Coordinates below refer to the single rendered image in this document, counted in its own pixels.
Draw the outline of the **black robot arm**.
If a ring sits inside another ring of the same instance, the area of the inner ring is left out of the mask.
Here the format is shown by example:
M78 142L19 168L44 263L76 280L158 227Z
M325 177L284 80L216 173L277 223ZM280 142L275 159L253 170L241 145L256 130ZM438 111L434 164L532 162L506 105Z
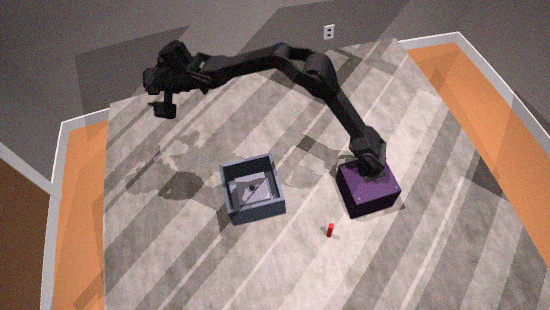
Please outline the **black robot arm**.
M333 64L327 55L308 48L279 42L236 56L190 54L185 44L173 40L159 55L170 68L147 68L143 87L149 95L159 95L171 87L170 69L177 74L178 86L184 90L200 89L203 94L230 80L261 71L277 69L292 82L304 87L313 97L322 99L349 133L349 149L357 157L358 172L366 182L385 176L386 144L380 134L367 126L338 85ZM290 60L304 61L303 70ZM202 68L200 64L205 62ZM384 174L383 174L384 173ZM366 180L367 179L367 180Z

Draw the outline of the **dark red peg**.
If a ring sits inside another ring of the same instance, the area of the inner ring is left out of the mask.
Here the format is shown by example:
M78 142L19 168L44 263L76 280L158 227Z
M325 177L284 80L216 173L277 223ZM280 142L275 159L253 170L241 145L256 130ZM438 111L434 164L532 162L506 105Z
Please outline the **dark red peg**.
M334 224L331 223L329 224L329 227L328 227L328 231L327 231L327 237L330 238L332 233L333 233L333 229L334 229Z

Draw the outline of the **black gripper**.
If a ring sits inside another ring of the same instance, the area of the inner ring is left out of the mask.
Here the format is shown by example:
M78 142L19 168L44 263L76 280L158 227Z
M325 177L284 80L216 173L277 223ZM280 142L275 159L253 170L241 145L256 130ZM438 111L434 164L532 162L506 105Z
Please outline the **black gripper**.
M161 56L158 56L157 59L157 65L154 68L170 68L165 61L161 58ZM154 107L154 116L157 118L167 118L167 119L174 119L176 117L176 105L172 104L172 98L173 93L179 94L179 92L183 92L177 83L176 79L177 74L174 74L174 72L170 69L170 73L168 74L168 80L171 80L171 87L164 91L164 101L157 101L154 103L148 103L148 106Z

